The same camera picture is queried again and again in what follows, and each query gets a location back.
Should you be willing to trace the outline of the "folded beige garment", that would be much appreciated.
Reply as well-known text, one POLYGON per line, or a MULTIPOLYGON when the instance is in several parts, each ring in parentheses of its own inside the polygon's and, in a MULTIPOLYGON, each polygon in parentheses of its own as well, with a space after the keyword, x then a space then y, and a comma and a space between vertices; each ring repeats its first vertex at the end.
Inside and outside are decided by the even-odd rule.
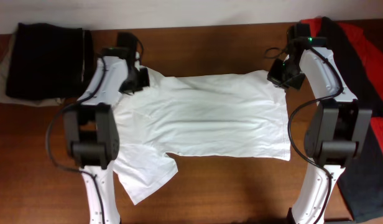
POLYGON ((6 83, 9 76, 9 66, 15 39, 16 35, 11 35, 11 38, 9 39, 9 46, 0 56, 0 103, 32 107, 60 106, 65 101, 64 98, 51 98, 45 100, 22 100, 17 98, 11 98, 6 95, 6 83))

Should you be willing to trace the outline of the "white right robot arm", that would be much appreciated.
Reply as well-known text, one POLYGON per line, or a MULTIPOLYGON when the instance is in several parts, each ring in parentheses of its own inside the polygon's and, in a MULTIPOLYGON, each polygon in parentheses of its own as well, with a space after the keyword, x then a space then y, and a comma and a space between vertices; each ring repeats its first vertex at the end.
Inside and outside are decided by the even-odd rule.
POLYGON ((294 37, 281 50, 285 60, 273 57, 268 81, 283 89, 299 89, 308 80, 314 98, 290 115, 287 132, 299 111, 316 105, 304 137, 304 151, 294 141, 295 152, 307 162, 307 172, 297 201, 289 208, 287 221, 293 224, 324 223, 325 210, 337 180, 357 158, 364 145, 372 111, 359 104, 357 96, 340 75, 333 51, 324 38, 294 37))

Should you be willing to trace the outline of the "folded black garment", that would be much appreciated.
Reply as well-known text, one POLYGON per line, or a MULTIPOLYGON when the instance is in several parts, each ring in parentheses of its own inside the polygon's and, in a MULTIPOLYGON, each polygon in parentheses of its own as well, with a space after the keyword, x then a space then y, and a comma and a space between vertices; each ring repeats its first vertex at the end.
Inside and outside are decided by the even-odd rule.
POLYGON ((19 23, 6 95, 23 100, 80 96, 91 80, 94 62, 89 30, 19 23))

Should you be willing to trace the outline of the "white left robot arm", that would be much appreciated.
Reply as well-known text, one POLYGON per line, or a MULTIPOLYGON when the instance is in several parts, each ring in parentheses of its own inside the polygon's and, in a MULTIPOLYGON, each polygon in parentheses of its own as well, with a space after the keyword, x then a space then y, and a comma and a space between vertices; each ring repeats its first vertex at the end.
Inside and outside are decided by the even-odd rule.
POLYGON ((113 180, 120 147, 114 107, 124 95, 149 86, 139 60, 131 47, 103 49, 84 94, 63 114, 67 152, 85 184, 90 223, 121 222, 113 180))

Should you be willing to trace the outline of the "white graphic t-shirt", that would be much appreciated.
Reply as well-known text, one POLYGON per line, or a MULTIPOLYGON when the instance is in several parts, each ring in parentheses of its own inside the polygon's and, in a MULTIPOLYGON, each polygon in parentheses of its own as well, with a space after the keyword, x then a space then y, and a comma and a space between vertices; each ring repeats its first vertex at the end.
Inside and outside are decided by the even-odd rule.
POLYGON ((290 159, 285 92, 265 70, 166 77, 114 109, 120 150, 114 171, 131 201, 143 201, 178 171, 173 155, 290 159))

